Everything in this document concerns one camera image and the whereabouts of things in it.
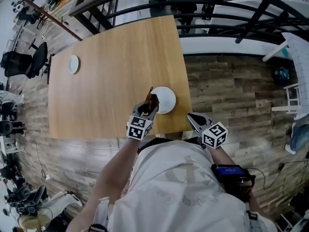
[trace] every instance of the white bowl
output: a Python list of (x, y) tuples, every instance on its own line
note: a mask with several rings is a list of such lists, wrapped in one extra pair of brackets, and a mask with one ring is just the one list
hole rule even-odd
[(75, 74), (79, 68), (79, 59), (76, 55), (72, 55), (69, 62), (69, 72)]
[(159, 99), (158, 114), (167, 114), (173, 110), (176, 105), (176, 96), (173, 90), (168, 87), (156, 87), (151, 93), (156, 94)]

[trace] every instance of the brown object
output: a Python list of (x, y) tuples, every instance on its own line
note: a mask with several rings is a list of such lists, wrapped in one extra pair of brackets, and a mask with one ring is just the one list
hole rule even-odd
[(159, 106), (159, 99), (157, 95), (150, 93), (153, 89), (154, 87), (150, 88), (143, 106), (138, 109), (140, 115), (144, 113), (148, 116), (157, 106)]
[(73, 33), (70, 29), (68, 29), (66, 26), (62, 25), (60, 22), (58, 22), (55, 18), (53, 18), (51, 15), (49, 15), (47, 12), (45, 12), (42, 8), (40, 8), (38, 5), (34, 4), (30, 0), (23, 0), (26, 4), (29, 6), (35, 8), (37, 11), (42, 13), (44, 16), (46, 16), (48, 19), (51, 19), (53, 22), (55, 22), (59, 27), (64, 29), (66, 32), (68, 32), (70, 35), (72, 35), (74, 38), (76, 38), (79, 41), (82, 41), (82, 39), (77, 36), (75, 33)]
[[(68, 70), (72, 55), (81, 63), (74, 75)], [(155, 116), (151, 133), (190, 130), (189, 85), (171, 15), (116, 27), (55, 55), (48, 90), (50, 136), (124, 137), (129, 115), (145, 100), (149, 85), (167, 86), (177, 99), (170, 113)]]

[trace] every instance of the metal railing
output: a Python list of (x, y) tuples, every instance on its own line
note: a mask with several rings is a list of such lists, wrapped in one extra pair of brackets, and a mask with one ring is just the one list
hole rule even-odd
[[(112, 10), (108, 10), (106, 14), (103, 14), (98, 8), (109, 3), (114, 4)], [(120, 15), (124, 15), (130, 12), (163, 7), (168, 5), (175, 5), (180, 3), (195, 3), (195, 4), (207, 4), (207, 5), (223, 5), (233, 8), (239, 8), (247, 10), (253, 13), (251, 18), (230, 15), (230, 14), (204, 14), (204, 13), (192, 13), (192, 14), (174, 14), (175, 18), (182, 18), (183, 16), (191, 17), (209, 17), (209, 18), (223, 18), (238, 20), (240, 24), (235, 26), (230, 25), (179, 25), (177, 29), (209, 29), (208, 33), (191, 33), (180, 34), (180, 37), (234, 37), (236, 43), (240, 43), (243, 39), (253, 39), (259, 41), (265, 41), (275, 44), (281, 44), (284, 41), (281, 32), (291, 32), (299, 37), (309, 41), (309, 19), (304, 17), (300, 12), (286, 4), (281, 0), (261, 0), (260, 5), (256, 7), (238, 4), (234, 2), (218, 1), (218, 0), (167, 0), (154, 2), (150, 1), (147, 4), (134, 6), (131, 8), (117, 11), (118, 0), (76, 0), (72, 6), (69, 15), (74, 16), (79, 20), (90, 32), (93, 34), (100, 33), (97, 27), (84, 16), (85, 12), (90, 14), (102, 25), (105, 30), (115, 27), (115, 18)], [(274, 14), (267, 11), (267, 8), (272, 5), (282, 10), (281, 14)], [(261, 20), (261, 16), (266, 15), (271, 19)]]

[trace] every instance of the table top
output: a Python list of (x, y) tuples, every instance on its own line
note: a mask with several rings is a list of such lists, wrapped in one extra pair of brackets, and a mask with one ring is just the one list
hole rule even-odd
[[(72, 55), (81, 63), (76, 74), (69, 73)], [(48, 91), (50, 136), (125, 137), (133, 106), (145, 100), (151, 86), (169, 87), (177, 99), (170, 113), (155, 116), (151, 133), (191, 130), (188, 78), (172, 15), (116, 27), (55, 55)]]

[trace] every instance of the person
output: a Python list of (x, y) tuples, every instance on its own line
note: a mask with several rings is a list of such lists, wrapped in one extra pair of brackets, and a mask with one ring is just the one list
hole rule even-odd
[(285, 150), (294, 155), (309, 141), (309, 114), (302, 116), (292, 124), (290, 142), (285, 145)]
[(4, 178), (2, 181), (3, 181), (3, 183), (4, 183), (5, 187), (6, 187), (6, 191), (8, 193), (8, 196), (12, 195), (13, 192), (8, 187), (8, 180), (6, 178)]
[(245, 204), (218, 182), (211, 165), (235, 164), (221, 147), (203, 150), (194, 143), (161, 138), (139, 147), (140, 141), (130, 138), (105, 165), (67, 232), (90, 227), (109, 232), (244, 232), (252, 231), (249, 210), (261, 228), (256, 231), (277, 231), (252, 192)]
[[(216, 3), (216, 2), (222, 2), (223, 0), (213, 0), (213, 1)], [(202, 12), (205, 14), (213, 14), (214, 7), (215, 7), (215, 4), (204, 4), (202, 7)], [(203, 16), (202, 19), (210, 20), (211, 17)]]
[[(195, 3), (180, 3), (178, 10), (181, 14), (192, 14), (197, 10), (197, 5)], [(182, 16), (180, 22), (182, 25), (191, 25), (193, 16)], [(188, 34), (190, 29), (185, 29), (185, 33)]]

